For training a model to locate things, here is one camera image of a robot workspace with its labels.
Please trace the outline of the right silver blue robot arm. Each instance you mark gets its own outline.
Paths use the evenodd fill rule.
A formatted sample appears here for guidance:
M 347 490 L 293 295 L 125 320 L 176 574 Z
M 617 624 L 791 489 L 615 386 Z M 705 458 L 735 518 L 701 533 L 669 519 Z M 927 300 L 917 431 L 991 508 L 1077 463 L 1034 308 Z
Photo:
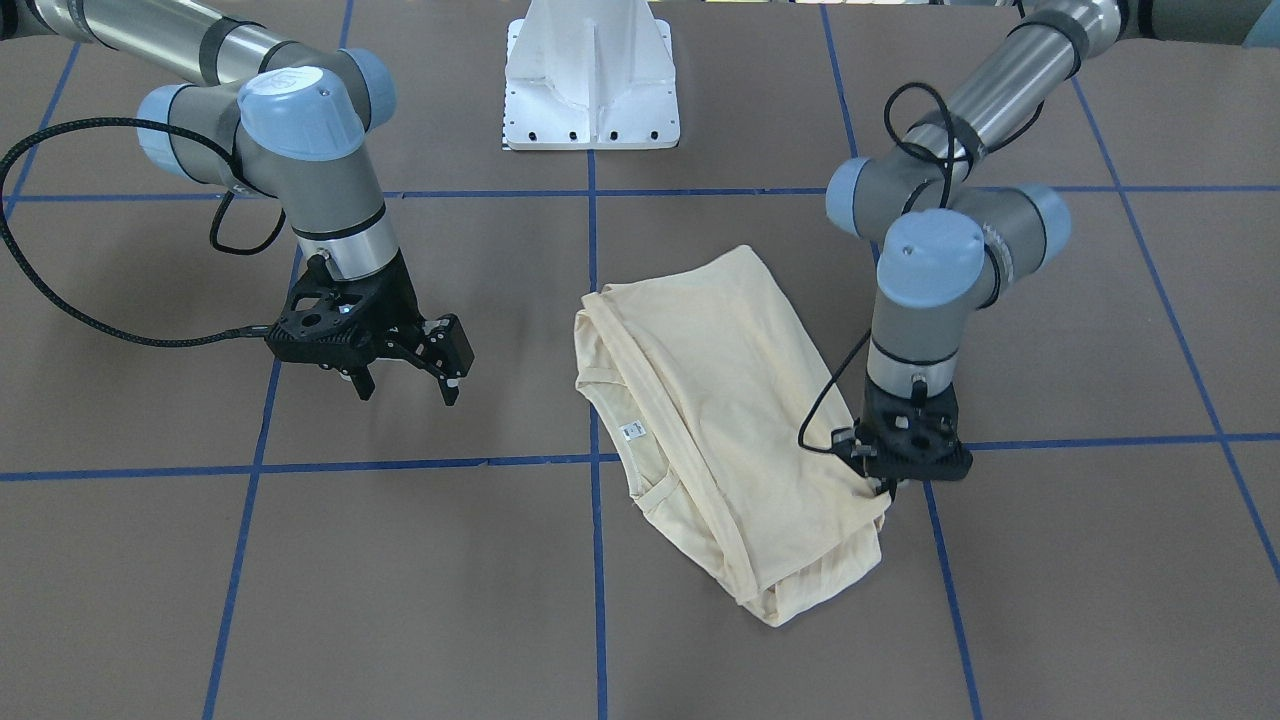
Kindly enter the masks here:
M 260 338 L 283 363 L 339 373 L 365 400 L 375 391 L 371 365 L 397 360 L 433 375 L 444 402 L 456 402 L 474 351 L 456 315 L 430 320 L 420 313 L 366 149 L 367 133 L 397 108 L 396 85 L 375 54 L 323 53 L 196 1 L 5 1 L 3 38 L 35 36 L 97 44 L 168 69 L 180 82 L 154 90 L 134 117 L 73 120 L 27 136 L 3 156 L 4 173 L 60 135 L 132 128 L 156 167 L 223 188 L 211 245 L 233 199 L 274 199 L 282 208 L 276 229 L 297 240 L 303 259 L 273 323 L 159 340 L 72 306 L 4 225 L 15 264 L 55 307 L 97 332 L 156 348 Z

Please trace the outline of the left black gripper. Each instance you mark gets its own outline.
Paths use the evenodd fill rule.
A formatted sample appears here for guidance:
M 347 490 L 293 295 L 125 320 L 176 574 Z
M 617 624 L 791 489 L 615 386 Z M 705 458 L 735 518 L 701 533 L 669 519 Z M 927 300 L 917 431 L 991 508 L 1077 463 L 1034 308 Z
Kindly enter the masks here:
M 929 396 L 918 382 L 906 397 L 869 382 L 863 415 L 832 432 L 832 450 L 856 474 L 878 482 L 891 501 L 901 480 L 955 482 L 972 469 L 972 454 L 957 436 L 959 407 L 952 386 Z

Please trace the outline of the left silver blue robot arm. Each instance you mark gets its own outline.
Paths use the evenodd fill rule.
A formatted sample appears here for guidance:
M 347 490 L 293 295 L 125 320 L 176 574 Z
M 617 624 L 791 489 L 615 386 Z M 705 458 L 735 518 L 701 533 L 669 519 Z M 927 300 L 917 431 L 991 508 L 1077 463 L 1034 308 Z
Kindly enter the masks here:
M 1126 38 L 1277 46 L 1275 1 L 1034 1 L 951 97 L 893 149 L 833 173 L 826 211 L 879 249 L 861 415 L 832 433 L 832 452 L 874 493 L 906 480 L 961 480 L 954 375 L 966 319 L 996 304 L 1066 246 L 1065 201 L 1043 184 L 965 190 L 991 155 L 1019 138 L 1048 95 L 1087 60 Z

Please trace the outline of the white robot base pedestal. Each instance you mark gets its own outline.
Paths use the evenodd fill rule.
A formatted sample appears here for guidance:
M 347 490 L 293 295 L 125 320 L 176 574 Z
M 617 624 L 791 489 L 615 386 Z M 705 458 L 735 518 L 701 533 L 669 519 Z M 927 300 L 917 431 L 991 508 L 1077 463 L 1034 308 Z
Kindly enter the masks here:
M 506 31 L 512 151 L 646 151 L 681 140 L 672 32 L 648 1 L 532 1 Z

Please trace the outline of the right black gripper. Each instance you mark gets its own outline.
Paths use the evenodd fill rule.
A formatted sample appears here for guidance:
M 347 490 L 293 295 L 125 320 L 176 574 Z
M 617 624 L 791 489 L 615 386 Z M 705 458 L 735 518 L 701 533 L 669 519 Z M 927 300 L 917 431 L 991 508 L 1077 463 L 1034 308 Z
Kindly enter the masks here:
M 422 318 L 401 251 L 356 281 L 334 278 L 320 254 L 308 258 L 265 342 L 283 363 L 346 369 L 365 402 L 376 389 L 370 363 L 388 357 L 433 375 L 452 407 L 475 359 L 457 315 Z

